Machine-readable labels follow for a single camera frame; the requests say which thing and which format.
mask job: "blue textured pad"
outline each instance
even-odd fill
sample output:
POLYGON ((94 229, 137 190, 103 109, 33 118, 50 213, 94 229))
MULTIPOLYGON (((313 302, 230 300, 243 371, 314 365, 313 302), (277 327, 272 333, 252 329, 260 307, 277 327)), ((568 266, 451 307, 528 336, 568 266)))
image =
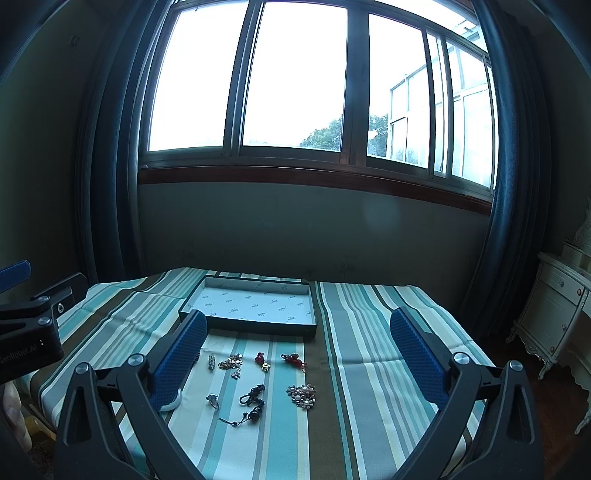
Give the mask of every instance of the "blue textured pad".
POLYGON ((446 372, 401 309, 392 312, 390 333, 423 397, 441 410, 449 398, 446 390, 446 372))
POLYGON ((150 403, 156 411, 176 397, 184 378, 207 337, 207 319, 191 312, 178 326, 183 332, 174 341, 152 376, 150 403))
POLYGON ((4 293, 31 276, 31 264, 23 260, 0 270, 0 293, 4 293))

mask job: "white dresser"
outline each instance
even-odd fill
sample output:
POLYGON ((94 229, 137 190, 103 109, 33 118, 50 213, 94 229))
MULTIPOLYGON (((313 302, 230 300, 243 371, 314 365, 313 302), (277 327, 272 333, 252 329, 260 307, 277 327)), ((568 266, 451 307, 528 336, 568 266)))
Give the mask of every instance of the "white dresser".
MULTIPOLYGON (((506 341, 519 335, 527 352, 544 362, 540 380, 554 364, 569 365, 575 381, 591 392, 591 273, 562 257, 538 257, 534 286, 506 341)), ((589 409, 577 434, 591 421, 591 399, 587 401, 589 409)))

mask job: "human hand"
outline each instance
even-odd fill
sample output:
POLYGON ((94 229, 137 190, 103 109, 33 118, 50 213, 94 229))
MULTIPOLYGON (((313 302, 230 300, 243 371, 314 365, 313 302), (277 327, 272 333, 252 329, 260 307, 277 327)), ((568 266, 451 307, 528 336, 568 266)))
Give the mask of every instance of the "human hand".
POLYGON ((25 452, 31 450, 31 437, 25 426, 25 418, 21 412, 21 398, 18 396, 17 388, 12 382, 4 385, 4 396, 2 398, 2 412, 12 434, 25 452))

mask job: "tree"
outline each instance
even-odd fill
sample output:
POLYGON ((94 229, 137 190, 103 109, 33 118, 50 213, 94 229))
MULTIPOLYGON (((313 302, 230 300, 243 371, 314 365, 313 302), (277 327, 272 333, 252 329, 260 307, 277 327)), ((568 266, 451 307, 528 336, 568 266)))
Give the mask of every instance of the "tree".
MULTIPOLYGON (((340 150, 340 141, 343 131, 343 116, 332 120, 326 128, 314 130, 300 147, 318 148, 319 150, 340 150)), ((368 141, 368 154, 378 157, 386 156, 386 141, 388 139, 388 115, 369 117, 369 131, 376 135, 368 141)))

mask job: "metal bolt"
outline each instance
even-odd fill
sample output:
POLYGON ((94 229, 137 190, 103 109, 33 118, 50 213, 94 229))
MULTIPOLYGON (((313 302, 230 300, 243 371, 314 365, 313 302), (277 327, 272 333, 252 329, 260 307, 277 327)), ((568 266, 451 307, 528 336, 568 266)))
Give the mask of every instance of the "metal bolt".
POLYGON ((467 365, 470 363, 470 357, 463 352, 456 353, 453 356, 453 359, 456 361, 457 364, 460 365, 467 365))
POLYGON ((78 364, 76 365, 76 373, 79 375, 85 374, 86 372, 88 372, 88 364, 87 363, 82 363, 82 364, 78 364))
POLYGON ((144 356, 141 353, 134 353, 127 359, 127 363, 132 367, 141 364, 144 361, 144 356))
POLYGON ((515 370, 516 372, 521 372, 523 370, 523 364, 517 360, 511 360, 509 362, 509 367, 515 370))

